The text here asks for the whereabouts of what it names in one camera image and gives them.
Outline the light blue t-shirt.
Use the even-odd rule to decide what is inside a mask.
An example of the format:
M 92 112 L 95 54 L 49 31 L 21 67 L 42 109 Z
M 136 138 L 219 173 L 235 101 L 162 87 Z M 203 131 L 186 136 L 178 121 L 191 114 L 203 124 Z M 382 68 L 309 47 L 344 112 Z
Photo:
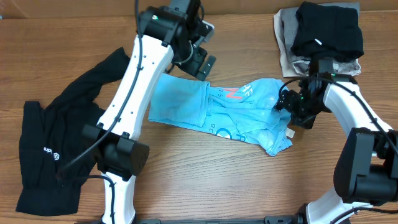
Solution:
M 274 108 L 281 80 L 262 78 L 241 87 L 163 74 L 150 101 L 148 120 L 260 145 L 270 156 L 292 146 L 290 113 Z

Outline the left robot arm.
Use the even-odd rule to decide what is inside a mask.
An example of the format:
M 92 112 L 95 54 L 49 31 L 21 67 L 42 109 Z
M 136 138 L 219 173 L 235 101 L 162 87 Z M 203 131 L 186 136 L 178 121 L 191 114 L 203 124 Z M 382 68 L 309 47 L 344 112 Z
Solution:
M 214 34 L 204 20 L 200 0 L 171 1 L 136 14 L 137 36 L 118 90 L 94 126 L 83 128 L 88 152 L 105 183 L 105 211 L 100 223 L 134 223 L 136 177 L 149 147 L 139 143 L 146 109 L 167 67 L 177 66 L 205 80 L 216 59 L 201 48 Z

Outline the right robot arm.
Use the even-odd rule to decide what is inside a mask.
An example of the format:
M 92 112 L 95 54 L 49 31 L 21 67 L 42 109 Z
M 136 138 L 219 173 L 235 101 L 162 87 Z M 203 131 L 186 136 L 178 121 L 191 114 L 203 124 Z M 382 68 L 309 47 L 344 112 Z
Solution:
M 318 200 L 283 217 L 284 223 L 349 223 L 360 211 L 396 214 L 381 205 L 397 201 L 397 131 L 385 123 L 363 98 L 351 75 L 334 72 L 328 58 L 312 60 L 309 74 L 296 79 L 300 91 L 282 86 L 275 104 L 291 122 L 313 127 L 321 112 L 334 114 L 346 142 L 333 174 L 333 187 Z

